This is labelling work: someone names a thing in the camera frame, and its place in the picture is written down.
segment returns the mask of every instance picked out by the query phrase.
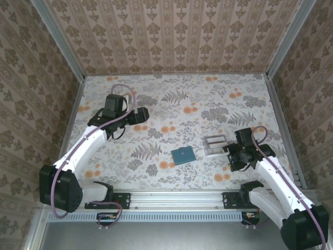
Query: metal frame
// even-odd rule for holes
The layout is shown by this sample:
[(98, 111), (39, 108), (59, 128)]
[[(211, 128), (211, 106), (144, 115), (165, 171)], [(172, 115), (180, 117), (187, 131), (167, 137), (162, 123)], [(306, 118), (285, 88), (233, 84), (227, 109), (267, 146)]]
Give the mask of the metal frame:
[(81, 101), (83, 91), (84, 91), (84, 86), (85, 86), (85, 82), (79, 83), (78, 92), (76, 93), (76, 97), (75, 97), (75, 101), (74, 101), (74, 104), (73, 104), (72, 112), (71, 112), (71, 115), (69, 117), (66, 132), (65, 132), (65, 135), (63, 137), (63, 141), (62, 141), (61, 148), (60, 148), (60, 151), (59, 151), (59, 156), (58, 156), (59, 159), (63, 155), (65, 155), (68, 144), (69, 144), (69, 141), (71, 139), (71, 133), (72, 133), (72, 130), (73, 130), (73, 127), (74, 127), (76, 115), (77, 115), (78, 110), (79, 110), (80, 101)]
[(301, 2), (300, 7), (293, 17), (285, 36), (267, 68), (266, 72), (269, 78), (273, 78), (315, 3), (316, 0), (304, 0)]
[[(296, 157), (296, 152), (293, 148), (290, 134), (286, 126), (286, 122), (282, 113), (281, 106), (278, 102), (277, 94), (273, 86), (273, 81), (265, 77), (268, 92), (271, 97), (275, 116), (280, 128), (282, 140), (284, 142), (289, 162), (293, 166), (299, 166)], [(84, 83), (79, 86), (79, 91), (76, 95), (73, 111), (69, 119), (69, 126), (66, 130), (65, 138), (59, 157), (61, 157), (68, 146), (71, 130), (76, 118), (76, 112), (83, 95)], [(304, 181), (302, 171), (298, 171), (301, 183)], [(253, 209), (224, 209), (222, 202), (223, 192), (235, 192), (238, 190), (115, 190), (115, 192), (129, 192), (131, 193), (131, 206), (128, 213), (137, 214), (141, 212), (182, 212), (188, 213), (199, 211), (202, 213), (223, 213), (233, 211), (253, 211)], [(303, 193), (311, 200), (317, 200), (315, 192), (312, 190), (303, 190)], [(92, 212), (96, 210), (87, 210), (80, 207), (77, 212)], [(47, 217), (50, 213), (49, 206), (43, 206), (34, 217), (31, 229), (24, 247), (24, 250), (39, 250), (42, 239), (47, 225)], [(333, 250), (332, 236), (329, 233), (329, 240), (326, 244), (326, 249)]]
[[(101, 212), (74, 212), (66, 218), (57, 219), (52, 212), (47, 222), (97, 222)], [(139, 212), (125, 210), (119, 222), (241, 222), (242, 213), (233, 211), (223, 212)], [(110, 222), (110, 219), (101, 219), (100, 222)]]
[(283, 114), (281, 104), (279, 102), (279, 98), (277, 96), (277, 93), (276, 93), (276, 90), (274, 87), (273, 80), (271, 78), (267, 78), (266, 76), (264, 78), (265, 78), (268, 93), (270, 95), (273, 110), (275, 113), (275, 118), (276, 118), (277, 124), (280, 129), (283, 145), (286, 149), (288, 161), (289, 161), (291, 167), (297, 172), (302, 188), (307, 189), (308, 187), (305, 182), (305, 178), (304, 178), (304, 175), (303, 175), (303, 172), (301, 169), (301, 165), (297, 158), (295, 147), (292, 143), (292, 139), (291, 139), (291, 136), (290, 136), (290, 133), (288, 130), (287, 122), (286, 122), (285, 116)]
[(79, 83), (84, 81), (84, 70), (79, 64), (74, 55), (72, 49), (70, 48), (65, 36), (60, 30), (56, 20), (54, 19), (51, 11), (48, 9), (45, 1), (41, 0), (31, 0), (33, 6), (36, 8), (38, 14), (41, 16), (43, 22), (45, 23), (48, 31), (52, 35), (56, 44), (58, 45), (61, 53), (65, 57), (68, 65), (72, 69), (74, 75), (78, 79)]
[(220, 74), (239, 74), (239, 75), (246, 75), (246, 74), (266, 74), (265, 71), (254, 71), (254, 72), (244, 72), (244, 71), (232, 71), (232, 72), (220, 72), (220, 71), (209, 71), (209, 72), (165, 72), (165, 73), (137, 73), (137, 74), (124, 74), (124, 73), (117, 73), (117, 74), (99, 74), (98, 76), (90, 76), (89, 74), (86, 77), (109, 77), (109, 76), (184, 76), (187, 74), (202, 74), (202, 75), (220, 75)]

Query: wall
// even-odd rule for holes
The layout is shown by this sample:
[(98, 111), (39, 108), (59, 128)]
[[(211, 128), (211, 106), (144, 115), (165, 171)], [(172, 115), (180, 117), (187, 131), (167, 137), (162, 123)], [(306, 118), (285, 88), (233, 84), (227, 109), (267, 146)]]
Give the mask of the wall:
[(317, 1), (273, 81), (306, 182), (333, 209), (333, 1)]
[(29, 1), (0, 1), (0, 249), (19, 249), (78, 83)]
[(301, 0), (47, 0), (86, 75), (265, 71)]

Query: black joint housing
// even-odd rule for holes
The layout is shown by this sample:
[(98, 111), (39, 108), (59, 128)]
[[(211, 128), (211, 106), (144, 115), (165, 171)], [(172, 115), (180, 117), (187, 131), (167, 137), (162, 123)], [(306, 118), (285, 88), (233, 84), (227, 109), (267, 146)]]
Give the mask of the black joint housing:
[(123, 111), (123, 103), (126, 98), (122, 95), (110, 94), (106, 97), (105, 107), (102, 116), (110, 119), (115, 119), (125, 112)]
[[(257, 162), (261, 161), (263, 156), (257, 151), (257, 148), (252, 142), (251, 128), (238, 130), (235, 132), (235, 135), (237, 144), (233, 143), (223, 147), (223, 151), (229, 152), (228, 159), (231, 171), (238, 171), (247, 164), (250, 164), (252, 168), (255, 169)], [(274, 151), (267, 144), (259, 145), (259, 148), (266, 156), (275, 157)]]
[[(51, 186), (58, 169), (44, 165), (40, 170), (40, 201), (51, 205)], [(55, 207), (67, 212), (74, 212), (83, 197), (76, 176), (70, 171), (61, 171), (54, 192)]]
[[(328, 235), (328, 211), (322, 206), (313, 206), (311, 212), (318, 221), (327, 242)], [(282, 239), (288, 249), (308, 249), (322, 243), (319, 231), (307, 210), (298, 211), (283, 221), (280, 229)]]
[(149, 112), (148, 109), (145, 107), (141, 107), (137, 109), (137, 113), (132, 111), (128, 116), (127, 116), (127, 124), (128, 125), (135, 125), (135, 124), (140, 124), (145, 121), (147, 121), (149, 118)]
[(240, 186), (239, 196), (245, 206), (251, 205), (249, 192), (255, 188), (263, 188), (264, 185), (260, 181), (250, 181)]

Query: transparent container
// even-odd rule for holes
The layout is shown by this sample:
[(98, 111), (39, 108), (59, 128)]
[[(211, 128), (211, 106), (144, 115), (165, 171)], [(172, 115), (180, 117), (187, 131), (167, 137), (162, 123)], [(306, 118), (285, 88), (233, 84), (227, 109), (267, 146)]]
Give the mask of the transparent container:
[(202, 143), (206, 156), (226, 154), (222, 149), (228, 145), (225, 135), (204, 136)]

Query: brown damask wallpaper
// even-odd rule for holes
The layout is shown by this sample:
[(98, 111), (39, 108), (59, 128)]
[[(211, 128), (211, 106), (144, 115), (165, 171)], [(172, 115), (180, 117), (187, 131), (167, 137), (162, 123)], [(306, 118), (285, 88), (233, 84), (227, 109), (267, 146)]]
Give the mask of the brown damask wallpaper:
[(24, 244), (78, 83), (29, 1), (0, 1), (0, 249)]
[(330, 211), (333, 210), (332, 15), (333, 1), (317, 0), (273, 79), (307, 184), (317, 189), (319, 199)]
[(301, 0), (47, 0), (86, 75), (265, 71)]

